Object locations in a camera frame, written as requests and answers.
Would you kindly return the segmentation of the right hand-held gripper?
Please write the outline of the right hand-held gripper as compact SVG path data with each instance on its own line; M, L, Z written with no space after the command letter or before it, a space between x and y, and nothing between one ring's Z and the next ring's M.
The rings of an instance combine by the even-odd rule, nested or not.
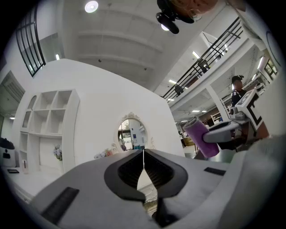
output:
M255 107L259 98L256 89L246 94L231 108L230 120L220 122L203 135L206 143L218 143L221 149L237 150L259 140L258 129L263 119Z

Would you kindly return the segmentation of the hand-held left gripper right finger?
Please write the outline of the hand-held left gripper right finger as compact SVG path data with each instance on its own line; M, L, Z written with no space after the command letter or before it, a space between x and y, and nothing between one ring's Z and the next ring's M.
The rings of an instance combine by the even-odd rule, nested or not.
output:
M157 190L155 222L163 228L191 213L214 191L228 167L146 149L144 168Z

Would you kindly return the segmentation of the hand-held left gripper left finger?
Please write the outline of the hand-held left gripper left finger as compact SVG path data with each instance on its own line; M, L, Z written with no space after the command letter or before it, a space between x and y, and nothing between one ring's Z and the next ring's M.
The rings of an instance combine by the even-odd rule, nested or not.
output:
M141 150L76 166L42 189L31 207L43 226L56 229L156 229L138 191Z

